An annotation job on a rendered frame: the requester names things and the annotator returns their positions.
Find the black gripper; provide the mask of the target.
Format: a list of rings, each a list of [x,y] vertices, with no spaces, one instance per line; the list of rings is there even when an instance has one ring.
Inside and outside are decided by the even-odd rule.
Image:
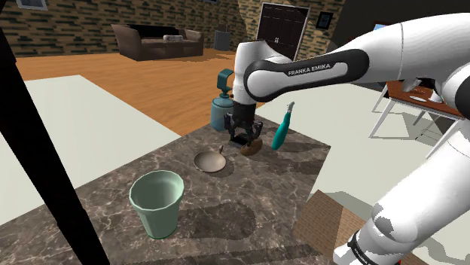
[[[235,131],[237,127],[249,128],[247,129],[247,139],[250,145],[261,134],[263,123],[255,121],[256,104],[244,105],[238,102],[234,103],[233,114],[230,112],[224,115],[224,128],[230,134],[230,140],[235,138]]]

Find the brown round object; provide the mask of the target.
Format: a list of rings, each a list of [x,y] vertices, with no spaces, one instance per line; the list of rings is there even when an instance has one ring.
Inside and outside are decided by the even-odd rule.
[[[250,144],[243,145],[240,148],[240,153],[243,156],[252,156],[257,154],[263,146],[263,141],[261,139],[254,139]]]

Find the small grey frying pan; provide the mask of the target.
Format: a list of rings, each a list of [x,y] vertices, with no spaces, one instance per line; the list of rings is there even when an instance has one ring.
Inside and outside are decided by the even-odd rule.
[[[221,154],[224,146],[220,145],[217,151],[201,151],[194,157],[194,165],[202,172],[214,173],[226,166],[226,159]]]

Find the grey cabinet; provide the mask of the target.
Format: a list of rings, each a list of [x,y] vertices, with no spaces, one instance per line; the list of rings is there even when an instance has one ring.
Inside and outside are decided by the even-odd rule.
[[[230,27],[228,24],[219,24],[215,30],[214,49],[229,51],[230,49]]]

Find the dark panelled door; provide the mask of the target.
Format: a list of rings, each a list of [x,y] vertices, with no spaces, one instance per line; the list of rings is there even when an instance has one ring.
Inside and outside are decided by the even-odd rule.
[[[295,60],[310,9],[263,2],[256,40],[266,41],[278,53]]]

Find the pale green cup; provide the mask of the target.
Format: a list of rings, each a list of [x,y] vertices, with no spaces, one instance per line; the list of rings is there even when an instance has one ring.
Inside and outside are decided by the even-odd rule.
[[[130,203],[151,238],[164,239],[176,230],[184,191],[182,178],[168,170],[149,172],[134,181]]]

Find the brown sofa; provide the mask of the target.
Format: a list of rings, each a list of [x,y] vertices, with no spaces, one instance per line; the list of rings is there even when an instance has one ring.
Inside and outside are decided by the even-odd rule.
[[[172,26],[111,24],[121,55],[135,61],[202,56],[204,34]]]

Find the wooden table with white legs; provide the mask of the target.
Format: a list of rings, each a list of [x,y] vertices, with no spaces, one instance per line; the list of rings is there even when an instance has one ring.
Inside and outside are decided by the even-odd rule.
[[[402,82],[400,81],[388,81],[383,88],[380,96],[378,97],[372,111],[375,111],[380,101],[383,99],[386,93],[389,93],[389,101],[386,104],[385,109],[377,120],[374,128],[369,134],[369,138],[372,138],[375,132],[378,130],[382,122],[385,120],[387,114],[392,110],[392,107],[395,103],[402,105],[407,105],[412,108],[420,110],[420,114],[414,121],[414,125],[420,120],[420,118],[425,113],[430,113],[437,115],[437,118],[432,122],[434,123],[438,118],[445,117],[453,120],[453,124],[450,128],[443,134],[443,136],[437,141],[435,146],[431,151],[426,155],[426,158],[429,158],[435,151],[437,151],[442,144],[444,144],[450,136],[452,136],[457,130],[460,129],[462,122],[465,118],[456,110],[452,109],[444,102],[432,101],[431,98],[435,94],[434,90],[431,90],[426,87],[417,86],[412,89],[410,92],[403,92],[401,90]]]

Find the teal handled kitchen tool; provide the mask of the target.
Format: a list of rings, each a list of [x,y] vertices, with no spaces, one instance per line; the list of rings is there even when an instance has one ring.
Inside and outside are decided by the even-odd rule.
[[[285,141],[285,137],[288,133],[288,128],[289,128],[289,125],[290,125],[290,120],[291,120],[291,112],[293,110],[293,107],[294,107],[295,103],[294,102],[290,102],[288,105],[287,105],[287,111],[285,113],[285,116],[283,118],[283,121],[281,122],[281,124],[279,125],[277,131],[276,131],[276,134],[273,138],[273,142],[272,142],[272,145],[271,145],[271,148],[273,150],[278,150],[282,144],[284,143]]]

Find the black framed wall picture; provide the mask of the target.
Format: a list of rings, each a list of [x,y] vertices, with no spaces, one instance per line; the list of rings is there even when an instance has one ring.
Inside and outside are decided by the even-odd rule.
[[[331,13],[331,12],[321,11],[319,13],[319,16],[318,16],[318,19],[317,19],[317,22],[316,22],[316,28],[317,29],[328,30],[328,28],[331,24],[333,16],[334,16],[334,14]]]

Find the white framed wall picture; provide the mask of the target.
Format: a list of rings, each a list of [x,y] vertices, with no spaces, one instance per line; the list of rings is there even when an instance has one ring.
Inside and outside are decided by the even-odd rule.
[[[45,0],[16,0],[19,8],[37,11],[47,11]]]

